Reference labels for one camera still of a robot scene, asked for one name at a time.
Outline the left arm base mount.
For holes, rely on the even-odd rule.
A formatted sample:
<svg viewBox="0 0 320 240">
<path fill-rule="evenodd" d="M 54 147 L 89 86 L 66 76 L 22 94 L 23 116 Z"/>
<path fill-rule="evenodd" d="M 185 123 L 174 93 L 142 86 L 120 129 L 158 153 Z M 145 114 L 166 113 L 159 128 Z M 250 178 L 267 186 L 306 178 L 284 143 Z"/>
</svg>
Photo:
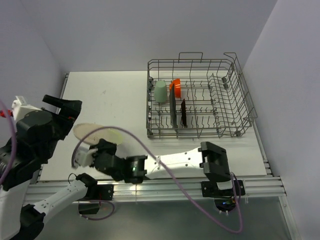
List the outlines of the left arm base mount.
<svg viewBox="0 0 320 240">
<path fill-rule="evenodd" d="M 109 218 L 115 212 L 115 205 L 111 202 L 114 195 L 113 184 L 98 184 L 88 190 L 84 198 L 79 201 L 78 213 L 81 217 L 92 221 Z M 90 217 L 96 215 L 100 210 L 110 210 L 105 217 Z"/>
</svg>

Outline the black square floral plate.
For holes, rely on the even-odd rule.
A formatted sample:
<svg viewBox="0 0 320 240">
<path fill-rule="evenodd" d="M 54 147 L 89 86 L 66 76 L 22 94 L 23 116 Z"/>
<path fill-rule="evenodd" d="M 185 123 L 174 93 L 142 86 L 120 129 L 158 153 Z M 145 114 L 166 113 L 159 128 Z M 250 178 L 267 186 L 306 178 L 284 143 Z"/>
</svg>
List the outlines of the black square floral plate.
<svg viewBox="0 0 320 240">
<path fill-rule="evenodd" d="M 175 98 L 175 84 L 173 83 L 171 86 L 171 90 L 169 93 L 169 104 L 170 104 L 170 119 L 172 128 L 177 132 L 177 111 L 176 111 L 176 98 Z"/>
</svg>

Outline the green cup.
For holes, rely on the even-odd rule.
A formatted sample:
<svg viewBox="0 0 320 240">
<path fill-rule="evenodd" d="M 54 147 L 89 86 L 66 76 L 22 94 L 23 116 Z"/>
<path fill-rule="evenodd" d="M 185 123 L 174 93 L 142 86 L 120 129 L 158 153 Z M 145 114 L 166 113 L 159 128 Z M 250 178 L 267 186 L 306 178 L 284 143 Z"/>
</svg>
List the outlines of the green cup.
<svg viewBox="0 0 320 240">
<path fill-rule="evenodd" d="M 164 103 L 167 96 L 167 84 L 162 80 L 157 81 L 154 87 L 154 100 L 158 103 Z"/>
</svg>

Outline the orange bowl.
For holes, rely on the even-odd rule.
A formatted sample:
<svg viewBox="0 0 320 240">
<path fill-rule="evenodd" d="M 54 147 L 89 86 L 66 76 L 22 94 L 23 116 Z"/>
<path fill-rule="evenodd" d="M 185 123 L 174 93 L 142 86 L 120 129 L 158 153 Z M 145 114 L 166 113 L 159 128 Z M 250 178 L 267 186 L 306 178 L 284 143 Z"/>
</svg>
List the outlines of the orange bowl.
<svg viewBox="0 0 320 240">
<path fill-rule="evenodd" d="M 176 98 L 181 98 L 181 79 L 174 79 L 169 85 L 169 90 L 174 90 L 174 96 Z"/>
</svg>

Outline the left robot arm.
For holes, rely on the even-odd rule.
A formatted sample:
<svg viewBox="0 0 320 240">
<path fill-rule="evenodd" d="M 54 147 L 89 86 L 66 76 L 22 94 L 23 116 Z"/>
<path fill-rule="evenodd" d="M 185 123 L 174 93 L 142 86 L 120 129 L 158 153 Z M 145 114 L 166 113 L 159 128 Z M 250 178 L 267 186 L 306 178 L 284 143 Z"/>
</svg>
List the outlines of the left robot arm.
<svg viewBox="0 0 320 240">
<path fill-rule="evenodd" d="M 48 163 L 58 141 L 64 140 L 81 113 L 82 101 L 50 95 L 43 102 L 60 109 L 54 113 L 32 105 L 8 109 L 0 104 L 11 137 L 0 149 L 0 238 L 33 240 L 50 218 L 74 201 L 91 200 L 98 193 L 97 180 L 79 174 L 66 188 L 35 204 L 24 205 L 35 172 Z"/>
</svg>

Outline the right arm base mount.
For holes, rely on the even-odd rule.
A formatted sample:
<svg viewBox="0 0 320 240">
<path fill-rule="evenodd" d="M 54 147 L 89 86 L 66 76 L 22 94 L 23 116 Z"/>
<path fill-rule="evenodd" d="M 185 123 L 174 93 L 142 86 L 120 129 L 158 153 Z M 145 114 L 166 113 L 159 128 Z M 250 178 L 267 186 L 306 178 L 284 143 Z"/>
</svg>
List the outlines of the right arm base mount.
<svg viewBox="0 0 320 240">
<path fill-rule="evenodd" d="M 233 180 L 235 192 L 233 187 L 229 189 L 220 190 L 218 185 L 210 181 L 202 181 L 201 192 L 204 198 L 213 198 L 215 207 L 218 211 L 230 213 L 236 208 L 236 198 L 239 203 L 241 197 L 246 194 L 245 187 L 242 180 Z"/>
</svg>

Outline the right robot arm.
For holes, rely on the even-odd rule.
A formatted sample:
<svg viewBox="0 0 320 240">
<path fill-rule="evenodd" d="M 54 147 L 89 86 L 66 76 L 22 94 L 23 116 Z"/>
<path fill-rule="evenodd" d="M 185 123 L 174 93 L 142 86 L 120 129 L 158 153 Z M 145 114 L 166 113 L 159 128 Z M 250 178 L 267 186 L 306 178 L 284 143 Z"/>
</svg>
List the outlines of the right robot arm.
<svg viewBox="0 0 320 240">
<path fill-rule="evenodd" d="M 203 141 L 189 151 L 158 155 L 116 156 L 117 145 L 100 139 L 88 149 L 79 147 L 71 158 L 74 168 L 90 167 L 110 176 L 116 182 L 140 184 L 144 180 L 193 178 L 204 174 L 222 195 L 229 194 L 231 180 L 227 151 L 211 142 Z"/>
</svg>

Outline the red floral small plate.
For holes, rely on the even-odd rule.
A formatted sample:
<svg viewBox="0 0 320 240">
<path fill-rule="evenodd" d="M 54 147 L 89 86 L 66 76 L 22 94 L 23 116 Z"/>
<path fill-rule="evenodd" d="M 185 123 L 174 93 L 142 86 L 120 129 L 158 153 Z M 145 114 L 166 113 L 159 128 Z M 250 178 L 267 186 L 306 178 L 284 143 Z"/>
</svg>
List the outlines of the red floral small plate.
<svg viewBox="0 0 320 240">
<path fill-rule="evenodd" d="M 181 102 L 181 122 L 184 128 L 187 128 L 187 108 L 186 108 L 186 100 L 183 99 Z"/>
</svg>

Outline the cream green round plate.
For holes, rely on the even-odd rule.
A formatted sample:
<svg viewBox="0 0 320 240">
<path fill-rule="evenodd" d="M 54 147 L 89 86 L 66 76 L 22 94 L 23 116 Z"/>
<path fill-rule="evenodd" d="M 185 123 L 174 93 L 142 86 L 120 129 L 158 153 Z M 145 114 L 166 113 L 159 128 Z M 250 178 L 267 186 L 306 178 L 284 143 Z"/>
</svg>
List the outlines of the cream green round plate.
<svg viewBox="0 0 320 240">
<path fill-rule="evenodd" d="M 102 125 L 96 123 L 79 123 L 73 127 L 73 134 L 78 139 L 81 140 L 87 134 L 91 133 L 92 131 L 102 128 Z M 116 145 L 120 145 L 124 137 L 122 134 L 116 130 L 111 128 L 105 128 L 101 130 L 97 130 L 91 133 L 88 137 L 83 140 L 83 143 L 93 146 L 99 143 L 100 139 L 103 139 L 107 142 L 111 142 Z"/>
</svg>

